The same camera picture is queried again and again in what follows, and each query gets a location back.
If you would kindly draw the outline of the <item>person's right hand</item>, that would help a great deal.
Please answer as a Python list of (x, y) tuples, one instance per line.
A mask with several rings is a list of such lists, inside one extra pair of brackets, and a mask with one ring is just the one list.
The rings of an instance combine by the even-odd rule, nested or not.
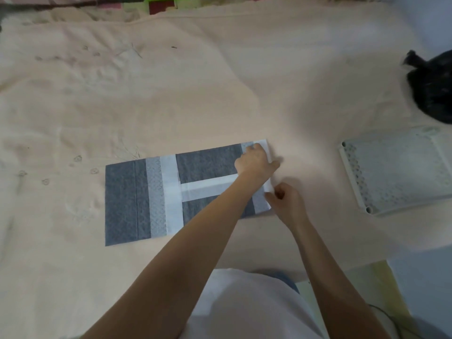
[(286, 206), (282, 210), (272, 210), (291, 233), (294, 234), (309, 223), (309, 218), (301, 194), (295, 187), (288, 183), (286, 202)]

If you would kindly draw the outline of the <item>person's left hand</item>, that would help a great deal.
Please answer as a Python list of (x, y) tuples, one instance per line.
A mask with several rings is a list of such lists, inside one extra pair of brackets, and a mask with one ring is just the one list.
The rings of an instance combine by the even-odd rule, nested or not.
[(268, 155), (260, 143), (246, 147), (245, 153), (234, 163), (239, 180), (253, 190), (260, 189), (272, 177), (265, 175), (264, 162), (271, 161), (268, 160)]

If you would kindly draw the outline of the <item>grey and white striped cloth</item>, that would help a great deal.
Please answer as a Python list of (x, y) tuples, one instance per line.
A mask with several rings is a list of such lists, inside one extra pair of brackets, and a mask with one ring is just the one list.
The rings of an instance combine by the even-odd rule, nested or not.
[(237, 178), (238, 143), (105, 167), (105, 245), (174, 235)]

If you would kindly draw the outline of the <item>person's right forearm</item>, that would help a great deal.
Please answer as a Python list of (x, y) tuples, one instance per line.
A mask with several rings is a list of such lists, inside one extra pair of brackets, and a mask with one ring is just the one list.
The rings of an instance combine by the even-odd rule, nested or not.
[(308, 219), (289, 222), (330, 339), (391, 339)]

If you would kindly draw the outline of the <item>person's left forearm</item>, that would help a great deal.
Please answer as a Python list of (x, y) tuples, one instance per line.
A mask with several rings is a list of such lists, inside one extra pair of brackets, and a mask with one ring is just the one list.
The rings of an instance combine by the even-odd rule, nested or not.
[(81, 339), (177, 339), (252, 195), (270, 178), (244, 171), (149, 262)]

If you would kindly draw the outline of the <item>person's blue trousers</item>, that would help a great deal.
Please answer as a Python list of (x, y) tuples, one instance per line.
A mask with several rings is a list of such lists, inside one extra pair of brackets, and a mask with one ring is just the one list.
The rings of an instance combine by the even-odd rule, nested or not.
[(280, 270), (263, 270), (260, 272), (256, 272), (258, 274), (262, 274), (271, 278), (278, 279), (285, 283), (288, 287), (294, 290), (297, 294), (300, 294), (300, 291), (296, 285), (296, 283), (283, 271)]

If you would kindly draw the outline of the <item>person's white shirt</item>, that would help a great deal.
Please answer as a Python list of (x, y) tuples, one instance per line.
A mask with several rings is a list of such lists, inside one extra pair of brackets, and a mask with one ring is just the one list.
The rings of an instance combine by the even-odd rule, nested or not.
[(215, 269), (179, 339), (323, 339), (304, 299), (280, 279)]

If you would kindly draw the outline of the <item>white perforated plastic basket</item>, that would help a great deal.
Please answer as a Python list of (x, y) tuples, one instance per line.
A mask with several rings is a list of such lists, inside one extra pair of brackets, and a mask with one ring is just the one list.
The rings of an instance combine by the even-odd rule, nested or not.
[(369, 215), (452, 199), (452, 132), (444, 127), (368, 133), (342, 141), (339, 154)]

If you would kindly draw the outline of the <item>beige bed sheet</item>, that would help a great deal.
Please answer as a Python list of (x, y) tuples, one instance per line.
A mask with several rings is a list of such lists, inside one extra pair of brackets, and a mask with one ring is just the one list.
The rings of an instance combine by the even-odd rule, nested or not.
[(261, 0), (110, 22), (10, 16), (0, 34), (0, 339), (86, 331), (169, 241), (105, 247), (105, 166), (267, 139), (344, 268), (452, 244), (452, 202), (359, 210), (338, 146), (434, 125), (389, 3)]

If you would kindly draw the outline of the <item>pale green mat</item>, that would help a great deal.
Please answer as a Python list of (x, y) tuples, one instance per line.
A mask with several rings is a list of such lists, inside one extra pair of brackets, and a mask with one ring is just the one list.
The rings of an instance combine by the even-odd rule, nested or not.
[(387, 261), (379, 261), (345, 271), (345, 275), (391, 339), (421, 339)]

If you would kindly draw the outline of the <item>black plastic bag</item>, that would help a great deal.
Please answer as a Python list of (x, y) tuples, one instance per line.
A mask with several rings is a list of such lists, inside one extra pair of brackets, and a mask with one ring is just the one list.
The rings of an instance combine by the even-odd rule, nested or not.
[(432, 119), (452, 125), (452, 50), (428, 61), (410, 50), (403, 65), (413, 68), (406, 79), (416, 106)]

